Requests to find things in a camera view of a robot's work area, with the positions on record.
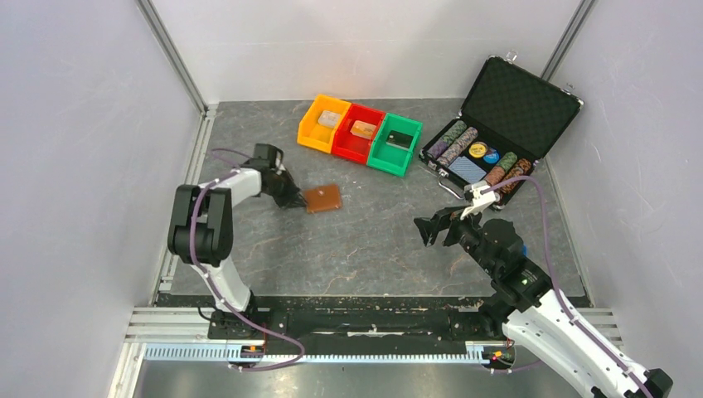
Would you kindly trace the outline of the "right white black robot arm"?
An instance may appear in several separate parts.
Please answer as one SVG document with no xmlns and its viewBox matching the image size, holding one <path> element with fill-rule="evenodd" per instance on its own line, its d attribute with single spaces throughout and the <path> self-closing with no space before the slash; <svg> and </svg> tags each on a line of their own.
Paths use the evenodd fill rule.
<svg viewBox="0 0 703 398">
<path fill-rule="evenodd" d="M 447 207 L 416 217 L 425 245 L 446 232 L 443 244 L 461 248 L 485 271 L 495 293 L 479 309 L 478 325 L 489 338 L 505 337 L 527 348 L 583 397 L 667 397 L 673 380 L 624 354 L 555 287 L 523 252 L 512 222 L 460 216 Z"/>
</svg>

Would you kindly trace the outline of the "brown leather card holder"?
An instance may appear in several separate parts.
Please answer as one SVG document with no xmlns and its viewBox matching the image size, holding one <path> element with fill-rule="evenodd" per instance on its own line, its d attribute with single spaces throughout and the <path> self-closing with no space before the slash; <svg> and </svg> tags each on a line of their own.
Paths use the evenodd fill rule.
<svg viewBox="0 0 703 398">
<path fill-rule="evenodd" d="M 342 208 L 342 196 L 337 184 L 328 184 L 303 191 L 308 214 L 335 211 Z"/>
</svg>

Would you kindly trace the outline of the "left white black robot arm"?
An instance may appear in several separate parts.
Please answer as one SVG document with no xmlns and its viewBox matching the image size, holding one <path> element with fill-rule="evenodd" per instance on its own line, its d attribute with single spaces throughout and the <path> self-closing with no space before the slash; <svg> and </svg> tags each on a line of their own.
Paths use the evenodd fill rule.
<svg viewBox="0 0 703 398">
<path fill-rule="evenodd" d="M 304 208 L 301 189 L 284 166 L 284 151 L 257 143 L 253 155 L 224 176 L 177 188 L 167 235 L 168 250 L 203 279 L 215 308 L 230 313 L 228 325 L 239 337 L 259 330 L 260 315 L 250 309 L 251 289 L 231 257 L 234 207 L 251 197 L 269 196 L 280 209 Z"/>
</svg>

